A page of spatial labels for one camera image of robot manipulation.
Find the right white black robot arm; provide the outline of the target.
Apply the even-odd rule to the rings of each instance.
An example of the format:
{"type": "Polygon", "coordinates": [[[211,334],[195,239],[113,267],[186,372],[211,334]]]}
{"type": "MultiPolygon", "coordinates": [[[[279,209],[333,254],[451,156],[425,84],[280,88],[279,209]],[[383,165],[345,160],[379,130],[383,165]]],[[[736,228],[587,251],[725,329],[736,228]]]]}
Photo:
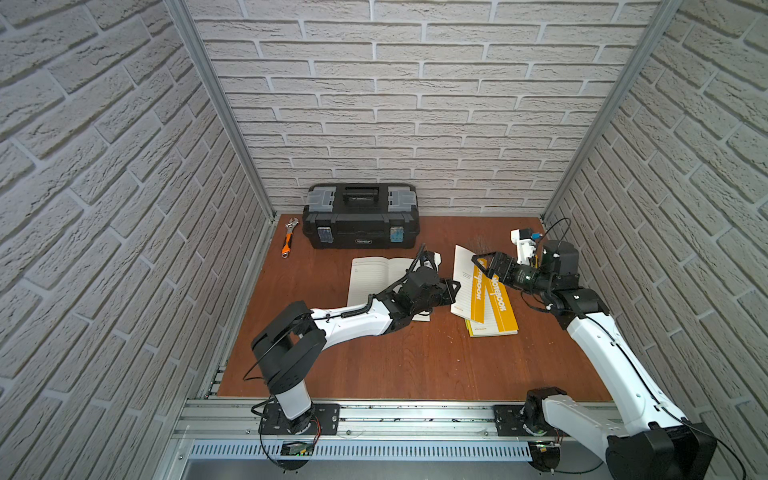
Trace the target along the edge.
{"type": "Polygon", "coordinates": [[[556,387],[528,392],[523,425],[541,436],[557,429],[599,457],[615,479],[702,479],[718,447],[703,423],[686,418],[626,345],[608,306],[579,284],[579,253],[568,242],[547,241],[536,266],[502,253],[475,255],[489,279],[539,296],[578,344],[610,393],[622,422],[602,419],[556,387]]]}

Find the yellow white cover notebook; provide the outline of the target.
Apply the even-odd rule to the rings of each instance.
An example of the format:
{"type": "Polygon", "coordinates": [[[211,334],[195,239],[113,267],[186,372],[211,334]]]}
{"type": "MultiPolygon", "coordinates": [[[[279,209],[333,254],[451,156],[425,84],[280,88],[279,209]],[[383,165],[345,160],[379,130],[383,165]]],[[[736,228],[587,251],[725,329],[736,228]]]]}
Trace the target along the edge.
{"type": "Polygon", "coordinates": [[[510,336],[518,333],[519,327],[506,292],[493,287],[489,280],[483,281],[484,319],[477,322],[466,320],[470,337],[510,336]]]}

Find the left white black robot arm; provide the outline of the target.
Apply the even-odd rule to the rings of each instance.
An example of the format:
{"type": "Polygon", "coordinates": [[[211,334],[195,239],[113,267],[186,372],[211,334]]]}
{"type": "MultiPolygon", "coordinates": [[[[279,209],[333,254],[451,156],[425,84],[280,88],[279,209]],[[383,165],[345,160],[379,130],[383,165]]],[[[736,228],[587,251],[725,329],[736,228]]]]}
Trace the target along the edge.
{"type": "Polygon", "coordinates": [[[299,434],[314,422],[314,404],[305,379],[323,351],[401,330],[417,315],[454,304],[460,289],[460,282],[420,266],[370,294],[362,305],[323,310],[296,301],[286,306],[255,336],[251,350],[269,395],[288,422],[288,431],[299,434]]]}

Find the large white lined notebook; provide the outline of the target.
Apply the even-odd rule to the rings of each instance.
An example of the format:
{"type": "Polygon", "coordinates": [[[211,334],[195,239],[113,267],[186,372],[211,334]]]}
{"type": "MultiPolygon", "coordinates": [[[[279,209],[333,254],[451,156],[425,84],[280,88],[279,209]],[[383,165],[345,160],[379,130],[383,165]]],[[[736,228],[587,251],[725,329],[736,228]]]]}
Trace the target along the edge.
{"type": "Polygon", "coordinates": [[[352,260],[347,306],[362,308],[370,294],[377,294],[400,279],[411,265],[409,258],[361,257],[352,260]]]}

